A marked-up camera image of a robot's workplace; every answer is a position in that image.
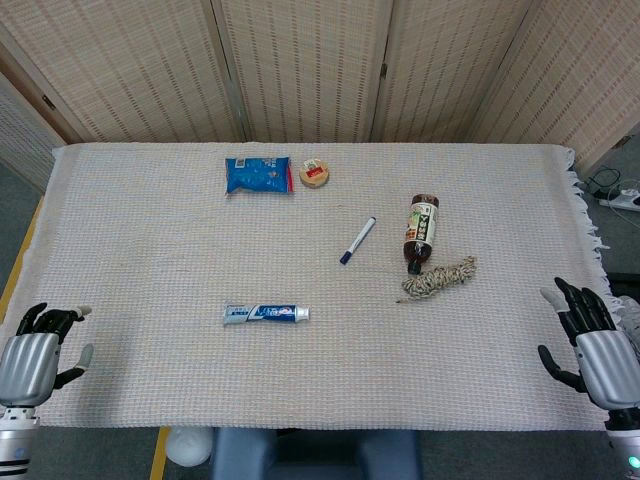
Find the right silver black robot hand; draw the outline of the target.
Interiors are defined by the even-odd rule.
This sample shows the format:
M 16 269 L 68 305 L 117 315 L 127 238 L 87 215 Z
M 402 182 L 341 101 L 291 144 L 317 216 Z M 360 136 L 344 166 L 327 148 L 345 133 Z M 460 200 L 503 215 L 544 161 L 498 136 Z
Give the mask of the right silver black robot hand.
M 573 349 L 577 373 L 562 369 L 545 345 L 537 347 L 541 363 L 556 381 L 585 393 L 602 410 L 639 406 L 639 360 L 627 335 L 618 330 L 602 298 L 556 277 L 558 288 L 542 288 Z

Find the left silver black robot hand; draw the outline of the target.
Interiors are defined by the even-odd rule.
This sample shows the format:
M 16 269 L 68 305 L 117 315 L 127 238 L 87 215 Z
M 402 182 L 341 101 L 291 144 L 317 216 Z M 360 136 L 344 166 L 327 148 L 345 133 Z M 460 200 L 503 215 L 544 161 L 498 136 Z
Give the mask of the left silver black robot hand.
M 62 344 L 72 326 L 85 320 L 92 308 L 70 310 L 47 308 L 45 302 L 24 314 L 1 357 L 1 405 L 36 408 L 55 390 L 80 378 L 88 370 L 94 348 L 84 346 L 80 359 L 70 369 L 58 370 Z

